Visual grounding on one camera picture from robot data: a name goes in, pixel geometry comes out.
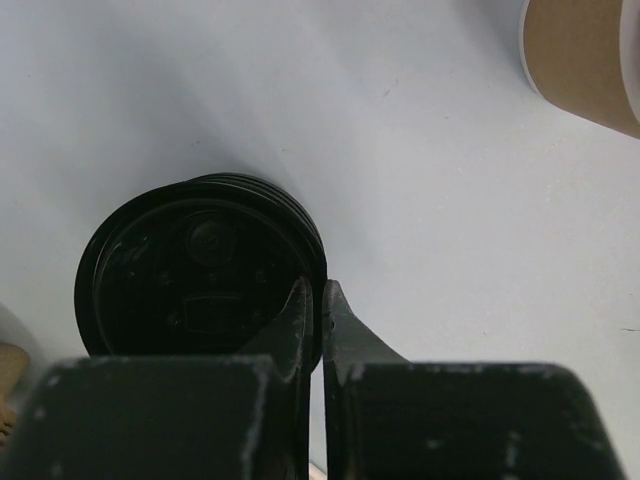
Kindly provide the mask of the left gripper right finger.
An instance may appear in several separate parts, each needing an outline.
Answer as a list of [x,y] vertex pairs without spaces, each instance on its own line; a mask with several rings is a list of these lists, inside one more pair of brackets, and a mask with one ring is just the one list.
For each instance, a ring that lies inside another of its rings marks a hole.
[[332,479],[620,479],[589,391],[553,363],[416,363],[323,295]]

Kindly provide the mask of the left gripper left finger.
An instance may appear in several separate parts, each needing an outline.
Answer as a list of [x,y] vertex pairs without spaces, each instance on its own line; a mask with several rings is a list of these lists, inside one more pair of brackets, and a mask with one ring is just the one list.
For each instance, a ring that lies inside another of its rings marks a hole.
[[5,479],[305,479],[313,295],[231,355],[103,356],[52,366],[1,457]]

